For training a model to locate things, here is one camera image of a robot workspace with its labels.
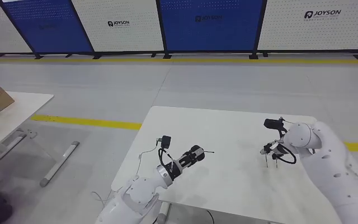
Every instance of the cardboard box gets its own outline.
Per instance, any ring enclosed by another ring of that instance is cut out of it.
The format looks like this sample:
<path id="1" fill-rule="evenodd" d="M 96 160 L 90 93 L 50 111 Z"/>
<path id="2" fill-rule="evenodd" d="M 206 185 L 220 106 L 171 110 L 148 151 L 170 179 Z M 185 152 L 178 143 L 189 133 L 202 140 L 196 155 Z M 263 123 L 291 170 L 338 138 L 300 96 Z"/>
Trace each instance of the cardboard box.
<path id="1" fill-rule="evenodd" d="M 15 100 L 0 87 L 0 111 L 7 108 L 13 102 L 15 102 Z"/>

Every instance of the white table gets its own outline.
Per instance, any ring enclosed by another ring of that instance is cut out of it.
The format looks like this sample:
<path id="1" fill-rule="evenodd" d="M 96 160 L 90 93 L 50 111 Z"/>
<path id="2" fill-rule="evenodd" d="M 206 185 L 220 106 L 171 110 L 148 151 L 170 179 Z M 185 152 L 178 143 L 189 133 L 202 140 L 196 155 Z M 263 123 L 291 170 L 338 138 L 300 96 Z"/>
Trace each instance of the white table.
<path id="1" fill-rule="evenodd" d="M 15 102 L 0 111 L 0 159 L 2 159 L 11 149 L 14 148 L 18 142 L 24 139 L 27 134 L 22 133 L 15 138 L 9 145 L 4 146 L 2 142 L 8 138 L 17 128 L 33 114 L 35 114 L 41 107 L 49 102 L 54 95 L 50 94 L 31 94 L 26 92 L 7 92 Z M 41 137 L 37 136 L 36 132 L 28 131 L 30 138 L 37 143 Z M 79 145 L 78 142 L 73 142 L 71 146 L 66 150 L 64 155 L 59 155 L 49 147 L 44 147 L 44 151 L 51 156 L 56 164 L 49 171 L 49 173 L 42 179 L 40 185 L 46 186 L 54 174 L 58 171 L 61 165 L 65 162 L 72 151 Z"/>
<path id="2" fill-rule="evenodd" d="M 139 154 L 151 150 L 156 138 L 167 135 L 172 137 L 169 152 L 173 158 L 179 158 L 195 144 L 215 153 L 206 153 L 204 160 L 185 169 L 168 190 L 159 190 L 160 200 L 275 223 L 340 223 L 329 201 L 309 180 L 299 158 L 296 165 L 279 161 L 278 168 L 268 158 L 266 167 L 260 150 L 278 139 L 279 134 L 266 129 L 263 122 L 280 116 L 290 122 L 315 122 L 309 116 L 154 106 L 112 190 L 118 190 L 135 175 Z M 157 165 L 157 151 L 144 154 L 139 175 L 151 177 Z"/>

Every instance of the yellow floor line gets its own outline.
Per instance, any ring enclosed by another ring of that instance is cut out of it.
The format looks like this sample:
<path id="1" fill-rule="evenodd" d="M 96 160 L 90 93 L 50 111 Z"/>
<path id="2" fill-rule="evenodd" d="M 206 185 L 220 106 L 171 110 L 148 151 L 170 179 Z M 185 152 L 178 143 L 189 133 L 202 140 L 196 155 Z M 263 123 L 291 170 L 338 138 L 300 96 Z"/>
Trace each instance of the yellow floor line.
<path id="1" fill-rule="evenodd" d="M 100 58 L 93 59 L 70 59 L 70 58 L 42 58 L 40 60 L 22 58 L 1 58 L 0 62 L 182 62 L 182 63 L 303 63 L 303 64 L 358 64 L 357 59 L 237 59 L 237 58 Z"/>
<path id="2" fill-rule="evenodd" d="M 349 151 L 358 152 L 358 143 L 345 142 Z"/>
<path id="3" fill-rule="evenodd" d="M 64 124 L 78 124 L 89 125 L 106 128 L 121 128 L 130 130 L 139 130 L 142 124 L 132 122 L 117 122 L 113 120 L 96 120 L 86 118 L 66 118 L 63 116 L 49 116 L 49 115 L 34 115 L 31 120 L 37 120 L 41 122 L 57 122 Z M 358 143 L 345 142 L 347 148 L 350 151 L 358 152 Z"/>

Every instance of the blue wall panel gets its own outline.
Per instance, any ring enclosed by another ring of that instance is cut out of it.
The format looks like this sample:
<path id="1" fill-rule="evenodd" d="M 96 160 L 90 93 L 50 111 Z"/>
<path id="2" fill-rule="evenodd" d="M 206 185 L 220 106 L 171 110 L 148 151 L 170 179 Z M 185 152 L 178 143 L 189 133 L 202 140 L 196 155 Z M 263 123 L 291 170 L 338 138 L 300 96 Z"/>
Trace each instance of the blue wall panel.
<path id="1" fill-rule="evenodd" d="M 36 52 L 91 52 L 69 1 L 26 0 L 4 6 Z"/>
<path id="2" fill-rule="evenodd" d="M 168 50 L 252 50 L 262 0 L 160 0 Z"/>

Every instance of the robot forearm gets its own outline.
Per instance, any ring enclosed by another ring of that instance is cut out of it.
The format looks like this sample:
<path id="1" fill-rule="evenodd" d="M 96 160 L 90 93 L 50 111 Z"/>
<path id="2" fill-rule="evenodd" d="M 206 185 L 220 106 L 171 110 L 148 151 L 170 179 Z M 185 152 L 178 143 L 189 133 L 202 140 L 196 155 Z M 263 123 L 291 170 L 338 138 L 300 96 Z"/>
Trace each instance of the robot forearm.
<path id="1" fill-rule="evenodd" d="M 265 126 L 285 131 L 282 121 L 282 118 L 268 120 Z M 266 145 L 261 153 L 273 151 L 277 156 L 287 154 L 285 150 L 298 153 L 309 178 L 331 202 L 342 223 L 357 223 L 358 163 L 344 143 L 322 122 L 296 123 L 285 132 L 280 132 L 281 139 Z M 318 150 L 312 154 L 309 148 Z"/>
<path id="2" fill-rule="evenodd" d="M 204 159 L 204 150 L 193 146 L 178 160 L 164 165 L 161 159 L 164 149 L 159 150 L 162 165 L 154 169 L 151 178 L 140 178 L 138 175 L 130 179 L 125 186 L 109 201 L 97 218 L 96 224 L 139 224 L 144 216 L 153 208 L 159 198 L 155 193 L 157 187 L 167 189 L 183 169 Z"/>

